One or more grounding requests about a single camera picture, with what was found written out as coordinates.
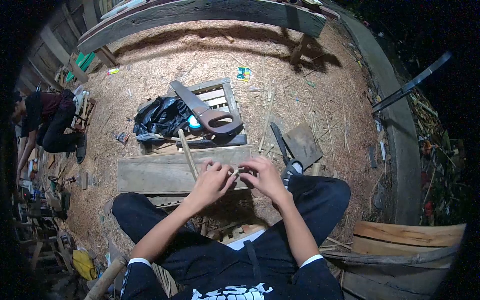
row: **drawstring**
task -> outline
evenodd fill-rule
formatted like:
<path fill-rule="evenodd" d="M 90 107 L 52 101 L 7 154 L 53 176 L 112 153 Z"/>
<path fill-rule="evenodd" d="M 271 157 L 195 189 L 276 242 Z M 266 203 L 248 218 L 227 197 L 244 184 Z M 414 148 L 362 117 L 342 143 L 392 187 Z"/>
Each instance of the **drawstring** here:
<path fill-rule="evenodd" d="M 258 264 L 257 255 L 255 254 L 255 249 L 253 248 L 253 243 L 251 240 L 246 240 L 243 244 L 247 248 L 248 258 L 250 258 L 253 265 L 253 276 L 257 282 L 260 282 L 262 281 L 262 273 L 260 271 L 260 265 Z"/>

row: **white sleeve cuff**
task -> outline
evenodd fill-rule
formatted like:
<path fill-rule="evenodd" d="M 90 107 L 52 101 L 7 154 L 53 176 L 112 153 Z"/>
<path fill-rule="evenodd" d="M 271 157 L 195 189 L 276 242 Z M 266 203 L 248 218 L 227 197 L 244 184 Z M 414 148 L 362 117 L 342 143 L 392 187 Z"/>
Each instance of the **white sleeve cuff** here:
<path fill-rule="evenodd" d="M 130 259 L 130 261 L 128 262 L 128 265 L 133 264 L 133 263 L 144 263 L 147 266 L 149 266 L 150 268 L 152 267 L 152 264 L 149 263 L 148 260 L 146 260 L 144 258 L 141 258 L 141 257 Z"/>
<path fill-rule="evenodd" d="M 317 259 L 321 259 L 321 258 L 323 258 L 323 256 L 321 256 L 320 254 L 314 255 L 311 258 L 307 259 L 304 263 L 302 263 L 300 268 L 308 265 L 309 263 L 311 263 L 313 261 L 316 261 Z"/>

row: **concrete curb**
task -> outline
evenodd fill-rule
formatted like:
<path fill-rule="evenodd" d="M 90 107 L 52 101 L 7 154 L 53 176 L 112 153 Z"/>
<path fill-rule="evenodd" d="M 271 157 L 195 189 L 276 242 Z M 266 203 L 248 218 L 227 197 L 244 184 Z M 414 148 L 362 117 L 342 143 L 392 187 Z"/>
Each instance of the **concrete curb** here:
<path fill-rule="evenodd" d="M 393 67 L 363 24 L 347 15 L 347 11 L 329 5 L 341 15 L 341 22 L 353 37 L 372 73 L 373 81 L 382 98 L 400 88 Z M 402 98 L 383 110 L 388 142 L 392 155 L 391 209 L 386 211 L 388 221 L 394 224 L 418 225 L 420 221 L 420 153 L 417 133 L 407 100 Z"/>

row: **person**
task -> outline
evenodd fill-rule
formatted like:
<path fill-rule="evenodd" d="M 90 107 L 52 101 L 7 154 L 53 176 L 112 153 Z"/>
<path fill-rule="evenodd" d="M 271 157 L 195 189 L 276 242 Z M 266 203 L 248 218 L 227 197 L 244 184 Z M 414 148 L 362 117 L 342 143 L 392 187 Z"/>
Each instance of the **person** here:
<path fill-rule="evenodd" d="M 65 89 L 60 94 L 33 92 L 24 99 L 19 94 L 13 97 L 15 107 L 12 122 L 19 124 L 22 121 L 17 160 L 17 185 L 22 169 L 35 148 L 35 143 L 50 153 L 76 151 L 77 163 L 83 162 L 86 152 L 86 134 L 82 132 L 64 134 L 75 115 L 74 95 L 70 90 Z"/>
<path fill-rule="evenodd" d="M 284 172 L 282 181 L 264 156 L 239 167 L 257 172 L 258 177 L 248 172 L 239 176 L 268 196 L 283 220 L 245 241 L 238 251 L 184 226 L 225 195 L 236 179 L 228 175 L 231 166 L 205 161 L 192 192 L 169 215 L 141 194 L 123 193 L 114 199 L 112 213 L 136 244 L 122 299 L 167 299 L 151 263 L 185 286 L 172 297 L 178 300 L 343 299 L 318 246 L 348 206 L 348 185 L 335 178 L 298 176 L 295 171 L 286 176 Z"/>

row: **saw handle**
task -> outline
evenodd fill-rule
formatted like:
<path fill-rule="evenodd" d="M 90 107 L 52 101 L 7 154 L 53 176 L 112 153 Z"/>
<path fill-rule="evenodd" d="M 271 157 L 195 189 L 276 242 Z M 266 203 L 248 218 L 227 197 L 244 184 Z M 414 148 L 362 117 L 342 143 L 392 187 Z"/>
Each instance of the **saw handle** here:
<path fill-rule="evenodd" d="M 239 132 L 243 126 L 243 122 L 240 120 L 240 117 L 230 112 L 208 109 L 201 114 L 197 114 L 195 109 L 193 109 L 193 113 L 196 115 L 205 129 L 217 136 L 225 136 L 234 132 Z M 213 123 L 215 121 L 226 118 L 232 119 L 232 122 L 218 127 L 213 127 Z"/>

